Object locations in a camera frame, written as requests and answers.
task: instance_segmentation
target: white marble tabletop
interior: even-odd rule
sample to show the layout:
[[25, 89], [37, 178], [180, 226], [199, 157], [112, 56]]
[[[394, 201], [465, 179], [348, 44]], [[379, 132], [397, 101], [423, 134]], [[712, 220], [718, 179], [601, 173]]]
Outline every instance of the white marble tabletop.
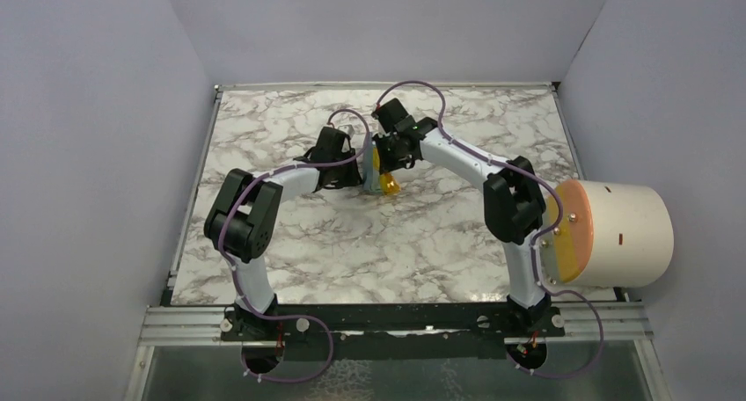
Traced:
[[[202, 235], [212, 203], [232, 168], [267, 171], [312, 146], [329, 113], [369, 113], [381, 90], [318, 88], [223, 93], [189, 221], [174, 304], [232, 303], [225, 261]], [[508, 158], [527, 157], [550, 184], [576, 177], [549, 89], [444, 89], [445, 123], [461, 140]], [[415, 119], [435, 118], [440, 99], [428, 89], [395, 91]], [[353, 145], [362, 146], [359, 120]], [[396, 196], [360, 187], [322, 190], [281, 205], [266, 252], [269, 280], [281, 303], [431, 303], [503, 301], [508, 269], [501, 243], [486, 229], [480, 192], [424, 162], [396, 171]], [[585, 288], [613, 300], [609, 288]]]

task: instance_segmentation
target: white cylinder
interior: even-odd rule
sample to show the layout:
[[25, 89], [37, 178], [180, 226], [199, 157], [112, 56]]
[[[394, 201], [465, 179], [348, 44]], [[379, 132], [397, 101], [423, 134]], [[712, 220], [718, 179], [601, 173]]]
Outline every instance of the white cylinder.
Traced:
[[[569, 180], [557, 191], [565, 214], [541, 252], [556, 281], [642, 287], [663, 275], [673, 255], [674, 233], [653, 189]], [[545, 223], [556, 218], [556, 204], [549, 198]]]

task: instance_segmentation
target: purple cable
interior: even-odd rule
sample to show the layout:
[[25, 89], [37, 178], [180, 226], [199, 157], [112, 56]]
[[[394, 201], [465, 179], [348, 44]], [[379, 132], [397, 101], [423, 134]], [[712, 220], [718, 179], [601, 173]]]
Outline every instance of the purple cable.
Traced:
[[552, 186], [550, 186], [546, 181], [542, 180], [541, 178], [537, 177], [536, 175], [534, 175], [534, 174], [532, 174], [532, 173], [530, 173], [528, 171], [525, 171], [525, 170], [523, 170], [521, 168], [518, 168], [516, 166], [513, 166], [511, 164], [506, 164], [504, 162], [495, 161], [494, 159], [490, 159], [488, 157], [485, 157], [484, 155], [480, 154], [476, 150], [474, 150], [474, 149], [466, 146], [465, 144], [459, 142], [458, 140], [456, 140], [455, 138], [453, 138], [452, 135], [449, 135], [445, 131], [445, 129], [443, 128], [443, 124], [442, 124], [442, 119], [443, 119], [443, 116], [445, 114], [445, 96], [443, 96], [442, 91], [440, 91], [437, 87], [433, 86], [430, 83], [422, 82], [420, 80], [406, 80], [404, 82], [398, 82], [398, 83], [394, 84], [393, 86], [391, 86], [390, 88], [386, 89], [386, 91], [384, 91], [384, 93], [378, 98], [378, 101], [376, 102], [376, 106], [381, 106], [381, 101], [384, 100], [384, 98], [386, 97], [386, 95], [389, 94], [389, 92], [393, 91], [394, 89], [396, 89], [396, 88], [398, 88], [400, 86], [404, 86], [404, 85], [407, 85], [407, 84], [418, 84], [418, 85], [421, 85], [421, 86], [428, 87], [429, 89], [432, 89], [433, 91], [435, 91], [435, 93], [437, 93], [437, 95], [440, 97], [442, 105], [441, 105], [441, 111], [438, 113], [438, 120], [437, 120], [438, 121], [438, 130], [441, 132], [441, 135], [443, 137], [445, 137], [446, 140], [448, 140], [449, 144], [453, 144], [453, 145], [457, 146], [458, 148], [460, 148], [464, 152], [468, 153], [469, 155], [472, 155], [473, 157], [476, 157], [477, 159], [479, 159], [481, 161], [487, 162], [488, 164], [497, 165], [497, 166], [500, 166], [501, 168], [507, 168], [507, 169], [509, 169], [509, 170], [511, 170], [513, 172], [516, 172], [516, 173], [519, 173], [519, 174], [523, 175], [524, 177], [527, 177], [529, 179], [532, 179], [532, 180], [536, 181], [543, 188], [545, 188], [546, 191], [549, 192], [549, 194], [551, 194], [552, 197], [557, 202], [557, 210], [558, 210], [557, 219], [554, 221], [554, 223], [551, 226], [549, 226], [547, 228], [544, 228], [543, 230], [540, 230], [538, 233], [536, 233], [534, 235], [534, 237], [530, 241], [531, 267], [532, 267], [533, 273], [534, 273], [534, 280], [536, 282], [538, 282], [538, 285], [548, 295], [556, 297], [556, 296], [563, 295], [563, 294], [572, 294], [572, 295], [580, 298], [584, 303], [586, 303], [590, 307], [590, 310], [593, 312], [593, 315], [596, 317], [596, 321], [598, 322], [598, 334], [599, 334], [598, 350], [596, 351], [596, 354], [593, 356], [593, 358], [588, 362], [588, 364], [586, 364], [582, 368], [579, 368], [579, 369], [577, 369], [577, 370], [575, 370], [573, 372], [569, 372], [569, 373], [565, 373], [565, 374], [543, 373], [543, 372], [535, 371], [533, 369], [527, 369], [527, 368], [524, 368], [523, 366], [518, 365], [518, 363], [516, 363], [516, 361], [512, 357], [508, 356], [508, 358], [510, 360], [512, 360], [516, 364], [516, 368], [518, 368], [519, 370], [521, 370], [521, 371], [523, 371], [525, 373], [528, 373], [530, 375], [538, 376], [538, 377], [543, 377], [543, 378], [546, 378], [546, 379], [567, 379], [567, 378], [571, 378], [571, 377], [576, 377], [578, 375], [581, 375], [581, 374], [587, 372], [588, 370], [590, 370], [590, 368], [592, 366], [594, 366], [598, 362], [598, 360], [601, 358], [601, 353], [603, 352], [603, 323], [601, 322], [601, 316], [599, 316], [598, 310], [596, 310], [596, 307], [593, 306], [593, 303], [591, 303], [589, 301], [589, 299], [587, 299], [584, 295], [578, 293], [577, 291], [573, 291], [572, 289], [563, 289], [561, 291], [557, 291], [556, 293], [552, 292], [549, 288], [545, 287], [544, 283], [541, 281], [541, 278], [540, 278], [539, 272], [538, 272], [537, 254], [536, 254], [536, 242], [537, 242], [537, 240], [538, 240], [539, 237], [543, 236], [544, 234], [546, 234], [550, 230], [554, 230], [554, 228], [556, 228], [558, 225], [560, 225], [560, 222], [562, 222], [562, 216], [564, 215], [564, 211], [563, 211], [563, 208], [562, 208], [562, 201], [560, 200], [560, 196], [557, 194], [557, 192], [554, 191], [554, 189], [552, 188]]
[[225, 234], [228, 232], [228, 224], [233, 219], [233, 217], [236, 215], [236, 212], [238, 212], [238, 207], [241, 206], [241, 204], [246, 199], [246, 196], [248, 196], [249, 192], [257, 185], [260, 181], [264, 179], [268, 179], [270, 177], [273, 177], [277, 174], [282, 174], [285, 171], [292, 171], [295, 169], [301, 169], [301, 168], [331, 168], [334, 166], [340, 166], [344, 164], [348, 164], [350, 162], [354, 162], [358, 157], [360, 157], [365, 150], [368, 148], [369, 142], [370, 142], [370, 128], [368, 127], [368, 122], [365, 121], [365, 119], [360, 115], [357, 111], [354, 111], [349, 108], [341, 108], [336, 111], [334, 111], [331, 115], [329, 115], [329, 120], [326, 122], [327, 125], [332, 124], [332, 118], [336, 116], [339, 113], [352, 113], [357, 116], [357, 118], [362, 121], [363, 126], [365, 127], [365, 140], [364, 144], [362, 145], [362, 149], [355, 153], [353, 157], [349, 157], [343, 161], [339, 162], [327, 162], [327, 163], [320, 163], [320, 164], [291, 164], [291, 165], [285, 165], [281, 166], [280, 168], [277, 168], [276, 170], [272, 172], [265, 172], [261, 175], [259, 175], [256, 179], [254, 179], [249, 186], [241, 193], [240, 196], [238, 196], [238, 199], [236, 199], [236, 202], [233, 203], [233, 206], [230, 208], [230, 211], [228, 212], [228, 215], [225, 217], [225, 222], [223, 223], [223, 227], [220, 229], [220, 236], [217, 239], [217, 250], [220, 252], [220, 254], [223, 255], [223, 257], [228, 260], [228, 264], [230, 265], [230, 275], [233, 278], [233, 284], [236, 287], [236, 293], [238, 294], [238, 297], [244, 301], [244, 304], [248, 308], [248, 310], [256, 317], [262, 319], [262, 320], [274, 320], [274, 321], [281, 321], [281, 320], [294, 320], [294, 319], [306, 319], [311, 322], [317, 323], [319, 326], [324, 328], [324, 332], [326, 332], [326, 337], [329, 339], [329, 355], [326, 357], [326, 362], [324, 365], [317, 370], [316, 372], [306, 375], [303, 377], [298, 378], [285, 378], [285, 377], [272, 377], [272, 376], [263, 376], [261, 374], [257, 375], [253, 373], [248, 366], [246, 366], [244, 362], [243, 355], [241, 356], [241, 364], [244, 365], [245, 368], [245, 375], [252, 375], [254, 377], [257, 377], [260, 379], [260, 381], [267, 380], [269, 382], [277, 382], [277, 383], [301, 383], [310, 381], [311, 379], [321, 375], [324, 373], [324, 371], [329, 367], [330, 364], [332, 364], [332, 357], [334, 356], [334, 339], [332, 337], [332, 331], [329, 330], [329, 327], [326, 326], [326, 324], [319, 319], [318, 317], [314, 316], [308, 316], [308, 315], [287, 315], [287, 316], [268, 316], [265, 315], [258, 310], [254, 309], [252, 306], [251, 301], [246, 296], [246, 293], [241, 288], [240, 281], [238, 280], [238, 270], [236, 268], [236, 261], [225, 252], [225, 247], [223, 246], [225, 242]]

